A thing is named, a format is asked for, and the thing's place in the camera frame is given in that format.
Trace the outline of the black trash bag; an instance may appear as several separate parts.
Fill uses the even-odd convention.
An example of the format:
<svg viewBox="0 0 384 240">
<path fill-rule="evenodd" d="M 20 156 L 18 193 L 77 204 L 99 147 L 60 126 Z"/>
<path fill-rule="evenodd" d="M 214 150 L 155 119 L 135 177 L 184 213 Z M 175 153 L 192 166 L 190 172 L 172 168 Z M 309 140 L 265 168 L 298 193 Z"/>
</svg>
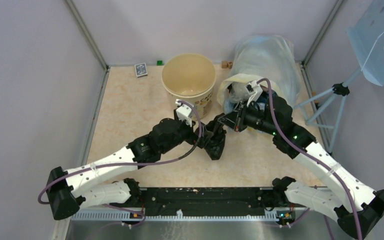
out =
<svg viewBox="0 0 384 240">
<path fill-rule="evenodd" d="M 226 133 L 225 130 L 225 137 L 222 139 L 209 139 L 208 144 L 203 148 L 211 160 L 216 161 L 221 158 L 226 143 Z"/>
</svg>

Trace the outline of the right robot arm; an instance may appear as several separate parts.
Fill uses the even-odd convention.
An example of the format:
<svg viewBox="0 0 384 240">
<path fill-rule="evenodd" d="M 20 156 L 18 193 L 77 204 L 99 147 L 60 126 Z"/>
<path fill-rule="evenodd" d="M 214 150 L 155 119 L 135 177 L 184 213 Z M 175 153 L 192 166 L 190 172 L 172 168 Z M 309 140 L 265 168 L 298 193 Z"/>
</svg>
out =
<svg viewBox="0 0 384 240">
<path fill-rule="evenodd" d="M 273 180 L 273 200 L 279 206 L 299 204 L 333 221 L 350 237 L 365 239 L 384 216 L 384 189 L 364 184 L 337 162 L 306 128 L 293 121 L 293 109 L 281 97 L 274 97 L 260 109 L 255 102 L 241 101 L 218 121 L 241 132 L 247 128 L 272 135 L 282 153 L 311 171 L 327 192 L 291 178 Z"/>
</svg>

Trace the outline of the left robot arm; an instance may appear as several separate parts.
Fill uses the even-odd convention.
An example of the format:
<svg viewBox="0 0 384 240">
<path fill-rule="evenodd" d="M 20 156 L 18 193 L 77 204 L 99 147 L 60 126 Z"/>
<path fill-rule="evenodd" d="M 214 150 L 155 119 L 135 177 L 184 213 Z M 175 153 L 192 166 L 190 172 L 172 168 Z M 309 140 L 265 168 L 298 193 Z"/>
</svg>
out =
<svg viewBox="0 0 384 240">
<path fill-rule="evenodd" d="M 186 142 L 192 148 L 181 156 L 190 155 L 196 148 L 204 149 L 211 160 L 219 160 L 226 142 L 226 130 L 216 119 L 199 123 L 197 129 L 178 118 L 164 118 L 152 130 L 93 163 L 64 170 L 52 169 L 45 193 L 54 220 L 63 220 L 79 210 L 110 203 L 134 207 L 140 202 L 138 182 L 126 178 L 120 183 L 101 185 L 123 173 L 146 166 L 162 164 L 161 156 Z"/>
</svg>

